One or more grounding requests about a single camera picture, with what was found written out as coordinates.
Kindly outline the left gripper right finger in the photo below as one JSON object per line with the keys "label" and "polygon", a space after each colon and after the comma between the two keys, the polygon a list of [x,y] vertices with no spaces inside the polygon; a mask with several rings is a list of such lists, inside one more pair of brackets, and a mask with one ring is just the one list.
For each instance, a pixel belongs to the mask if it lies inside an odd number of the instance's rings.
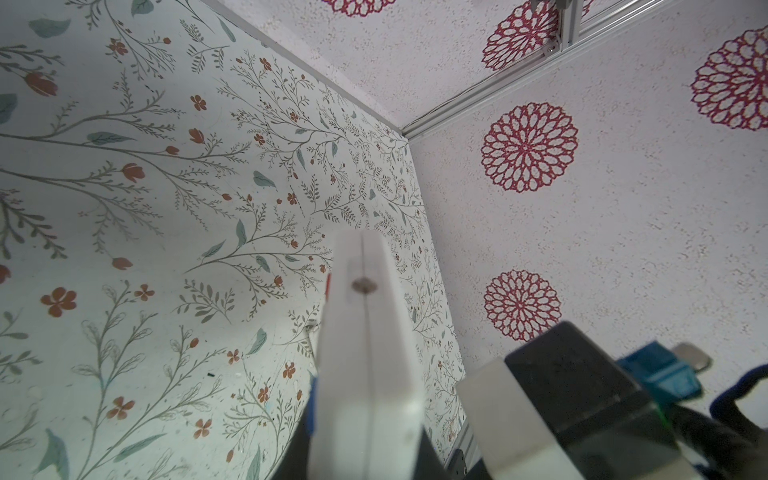
{"label": "left gripper right finger", "polygon": [[367,477],[411,479],[425,400],[415,335],[387,241],[365,231],[362,247],[364,276],[375,284],[364,295],[373,380]]}

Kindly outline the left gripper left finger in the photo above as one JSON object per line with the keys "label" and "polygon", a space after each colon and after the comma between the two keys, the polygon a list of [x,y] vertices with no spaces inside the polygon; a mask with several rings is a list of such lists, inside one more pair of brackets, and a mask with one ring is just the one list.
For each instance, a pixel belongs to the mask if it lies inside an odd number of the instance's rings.
{"label": "left gripper left finger", "polygon": [[361,479],[366,450],[366,347],[361,231],[340,234],[327,282],[313,389],[313,434],[307,477]]}

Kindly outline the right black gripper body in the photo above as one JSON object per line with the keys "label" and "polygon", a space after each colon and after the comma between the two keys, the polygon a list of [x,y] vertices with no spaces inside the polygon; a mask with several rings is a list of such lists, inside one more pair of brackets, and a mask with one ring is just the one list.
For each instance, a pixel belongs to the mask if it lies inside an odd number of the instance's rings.
{"label": "right black gripper body", "polygon": [[522,405],[511,479],[699,479],[662,410],[697,397],[693,367],[653,341],[619,359],[563,322],[504,363]]}

